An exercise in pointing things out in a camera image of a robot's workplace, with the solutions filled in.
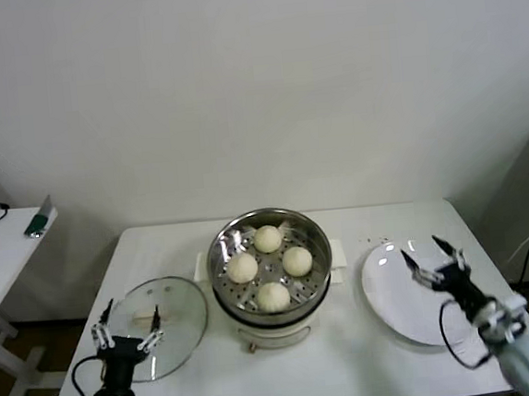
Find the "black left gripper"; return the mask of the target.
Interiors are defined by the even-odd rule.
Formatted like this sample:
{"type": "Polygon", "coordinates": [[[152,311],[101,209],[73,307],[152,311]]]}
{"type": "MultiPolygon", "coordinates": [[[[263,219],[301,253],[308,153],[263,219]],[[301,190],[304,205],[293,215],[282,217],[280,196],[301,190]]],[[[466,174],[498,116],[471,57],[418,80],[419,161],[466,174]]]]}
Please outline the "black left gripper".
{"type": "Polygon", "coordinates": [[[108,319],[114,300],[110,299],[99,320],[91,327],[93,343],[98,350],[98,359],[104,363],[102,388],[98,396],[133,396],[131,389],[135,367],[145,360],[145,353],[155,348],[164,331],[158,306],[154,307],[150,334],[143,340],[112,335],[108,319]]]}

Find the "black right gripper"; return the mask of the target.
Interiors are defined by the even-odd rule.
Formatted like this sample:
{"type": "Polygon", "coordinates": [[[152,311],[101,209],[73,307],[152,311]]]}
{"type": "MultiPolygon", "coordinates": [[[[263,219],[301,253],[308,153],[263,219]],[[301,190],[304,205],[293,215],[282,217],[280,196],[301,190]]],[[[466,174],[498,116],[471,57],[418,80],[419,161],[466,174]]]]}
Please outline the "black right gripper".
{"type": "Polygon", "coordinates": [[[405,251],[401,251],[405,265],[411,271],[415,282],[436,292],[450,294],[464,312],[469,322],[487,306],[492,297],[484,294],[471,280],[471,268],[467,266],[463,251],[455,248],[447,240],[432,235],[432,240],[450,262],[437,268],[435,272],[421,268],[405,251]]]}

